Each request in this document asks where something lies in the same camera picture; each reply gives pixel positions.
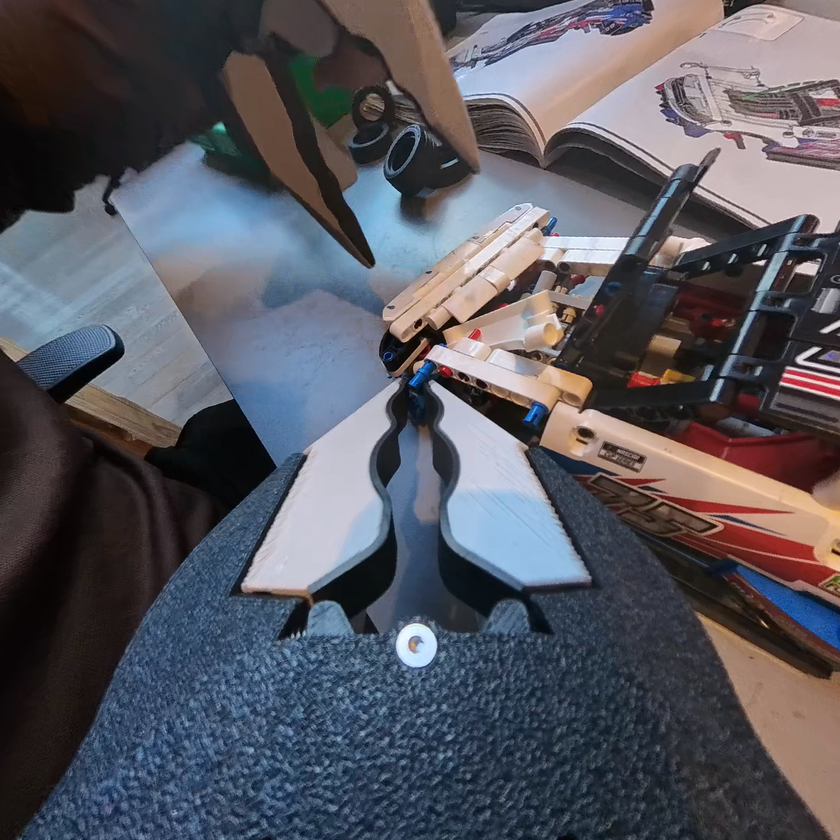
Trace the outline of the green storage bin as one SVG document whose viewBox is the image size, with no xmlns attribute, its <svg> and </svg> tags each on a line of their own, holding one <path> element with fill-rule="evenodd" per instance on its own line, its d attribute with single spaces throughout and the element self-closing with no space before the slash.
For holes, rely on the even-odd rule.
<svg viewBox="0 0 840 840">
<path fill-rule="evenodd" d="M 353 93 L 342 87 L 316 88 L 315 67 L 316 60 L 304 55 L 291 59 L 289 64 L 297 90 L 311 116 L 329 131 L 338 126 L 337 142 L 341 143 L 349 137 L 353 127 L 350 116 Z M 220 172 L 257 183 L 273 181 L 267 165 L 256 152 L 246 149 L 243 135 L 224 122 L 216 122 L 211 129 L 192 136 L 190 143 L 203 151 L 206 165 Z"/>
</svg>

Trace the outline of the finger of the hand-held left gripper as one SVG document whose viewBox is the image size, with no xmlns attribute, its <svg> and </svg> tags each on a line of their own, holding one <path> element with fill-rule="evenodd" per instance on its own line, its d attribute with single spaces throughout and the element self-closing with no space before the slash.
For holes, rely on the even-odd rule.
<svg viewBox="0 0 840 840">
<path fill-rule="evenodd" d="M 425 1 L 321 1 L 343 33 L 378 49 L 394 86 L 412 99 L 437 137 L 474 173 L 480 169 L 476 136 L 445 54 L 438 21 Z"/>
<path fill-rule="evenodd" d="M 224 64 L 227 96 L 270 174 L 366 268 L 371 247 L 344 192 L 358 170 L 350 153 L 310 115 L 282 61 L 234 52 Z"/>
</svg>

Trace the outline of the person's left forearm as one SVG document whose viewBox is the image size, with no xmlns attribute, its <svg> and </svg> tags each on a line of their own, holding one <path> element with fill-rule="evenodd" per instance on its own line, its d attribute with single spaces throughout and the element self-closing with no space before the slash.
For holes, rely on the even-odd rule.
<svg viewBox="0 0 840 840">
<path fill-rule="evenodd" d="M 211 122 L 226 2 L 2 2 L 2 229 Z"/>
</svg>

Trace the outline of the wooden post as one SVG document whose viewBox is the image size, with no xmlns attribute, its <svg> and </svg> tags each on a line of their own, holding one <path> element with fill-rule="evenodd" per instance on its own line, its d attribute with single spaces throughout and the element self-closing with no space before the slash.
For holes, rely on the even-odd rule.
<svg viewBox="0 0 840 840">
<path fill-rule="evenodd" d="M 131 400 L 87 384 L 62 405 L 69 420 L 139 457 L 152 448 L 173 446 L 182 427 Z"/>
</svg>

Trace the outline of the blue connector pin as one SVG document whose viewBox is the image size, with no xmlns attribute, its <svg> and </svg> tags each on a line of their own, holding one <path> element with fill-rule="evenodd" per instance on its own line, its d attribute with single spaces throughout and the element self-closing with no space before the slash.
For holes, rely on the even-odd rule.
<svg viewBox="0 0 840 840">
<path fill-rule="evenodd" d="M 436 363 L 424 361 L 413 373 L 407 385 L 406 404 L 408 417 L 414 426 L 420 427 L 426 423 L 425 393 L 427 384 L 437 372 Z"/>
</svg>

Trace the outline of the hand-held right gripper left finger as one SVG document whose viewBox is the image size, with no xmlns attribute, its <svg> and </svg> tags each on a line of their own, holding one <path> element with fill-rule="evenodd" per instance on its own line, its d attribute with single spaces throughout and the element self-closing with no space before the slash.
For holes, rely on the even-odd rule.
<svg viewBox="0 0 840 840">
<path fill-rule="evenodd" d="M 392 530 L 387 483 L 400 465 L 406 384 L 392 381 L 303 453 L 241 581 L 248 595 L 342 599 L 329 594 L 362 572 Z"/>
</svg>

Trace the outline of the white toy brick panel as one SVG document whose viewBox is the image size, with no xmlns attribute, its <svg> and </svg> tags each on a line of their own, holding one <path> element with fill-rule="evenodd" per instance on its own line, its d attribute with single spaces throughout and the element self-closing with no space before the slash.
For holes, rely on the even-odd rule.
<svg viewBox="0 0 840 840">
<path fill-rule="evenodd" d="M 550 218 L 548 210 L 521 203 L 483 226 L 384 307 L 388 332 L 405 343 L 426 327 L 465 322 L 542 257 Z"/>
</svg>

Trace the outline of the toy brick race car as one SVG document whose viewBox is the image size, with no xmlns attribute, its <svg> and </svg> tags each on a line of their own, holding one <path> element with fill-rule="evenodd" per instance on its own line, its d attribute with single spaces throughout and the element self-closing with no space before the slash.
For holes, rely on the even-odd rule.
<svg viewBox="0 0 840 840">
<path fill-rule="evenodd" d="M 393 377 L 435 362 L 432 380 L 511 433 L 519 413 L 701 613 L 831 676 L 838 229 L 799 215 L 675 236 L 718 155 L 673 171 L 629 237 L 562 236 L 551 216 L 505 290 L 405 343 L 385 327 L 379 355 Z"/>
</svg>

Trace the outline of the thick instruction booklet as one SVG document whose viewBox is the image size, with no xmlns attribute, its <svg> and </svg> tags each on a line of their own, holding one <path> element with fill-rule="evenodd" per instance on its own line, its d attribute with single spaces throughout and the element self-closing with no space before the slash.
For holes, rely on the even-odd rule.
<svg viewBox="0 0 840 840">
<path fill-rule="evenodd" d="M 588 150 L 758 228 L 839 214 L 838 2 L 570 2 L 499 14 L 449 52 L 479 147 L 546 168 Z"/>
</svg>

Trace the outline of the person's left hand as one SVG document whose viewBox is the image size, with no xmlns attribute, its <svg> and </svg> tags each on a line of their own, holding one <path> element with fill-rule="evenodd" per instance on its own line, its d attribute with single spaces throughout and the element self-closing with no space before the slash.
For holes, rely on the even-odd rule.
<svg viewBox="0 0 840 840">
<path fill-rule="evenodd" d="M 357 91 L 383 85 L 390 77 L 378 49 L 368 40 L 346 33 L 341 34 L 328 55 L 318 59 L 313 71 L 313 83 L 319 91 Z"/>
</svg>

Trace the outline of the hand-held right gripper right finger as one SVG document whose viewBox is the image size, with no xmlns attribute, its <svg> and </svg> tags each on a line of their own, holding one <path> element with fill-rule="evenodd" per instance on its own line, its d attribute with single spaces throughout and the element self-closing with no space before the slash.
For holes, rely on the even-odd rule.
<svg viewBox="0 0 840 840">
<path fill-rule="evenodd" d="M 590 585 L 527 446 L 436 382 L 425 396 L 447 546 L 517 592 Z"/>
</svg>

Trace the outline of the grey desk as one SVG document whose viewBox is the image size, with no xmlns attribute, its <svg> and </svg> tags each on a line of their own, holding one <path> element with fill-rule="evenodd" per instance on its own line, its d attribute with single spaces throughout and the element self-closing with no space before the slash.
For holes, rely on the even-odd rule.
<svg viewBox="0 0 840 840">
<path fill-rule="evenodd" d="M 203 163 L 186 144 L 114 193 L 122 220 L 277 464 L 385 387 L 377 347 L 386 303 L 493 218 L 520 203 L 565 235 L 625 236 L 658 186 L 588 153 L 543 171 L 482 153 L 480 173 L 402 199 L 379 165 L 345 197 L 374 253 L 363 268 L 287 194 Z M 380 631 L 414 615 L 474 631 L 437 562 L 440 482 L 426 429 L 401 433 L 395 582 L 369 609 Z M 698 616 L 765 748 L 838 838 L 838 674 L 807 675 Z"/>
</svg>

